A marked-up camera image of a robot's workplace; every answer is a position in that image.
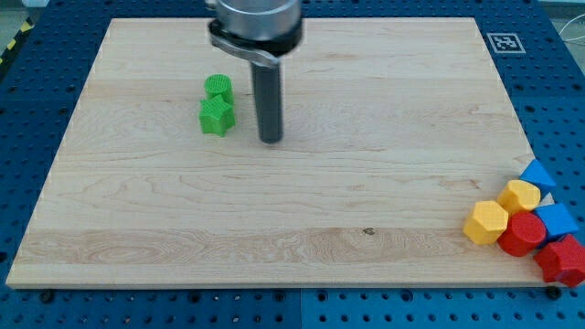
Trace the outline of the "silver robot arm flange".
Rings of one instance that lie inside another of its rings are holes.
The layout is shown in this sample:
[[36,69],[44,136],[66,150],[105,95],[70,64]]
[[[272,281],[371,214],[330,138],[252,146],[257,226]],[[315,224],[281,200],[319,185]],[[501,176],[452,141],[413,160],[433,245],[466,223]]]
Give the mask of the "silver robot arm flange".
[[303,36],[299,0],[206,0],[215,13],[210,43],[233,57],[266,69],[280,66]]

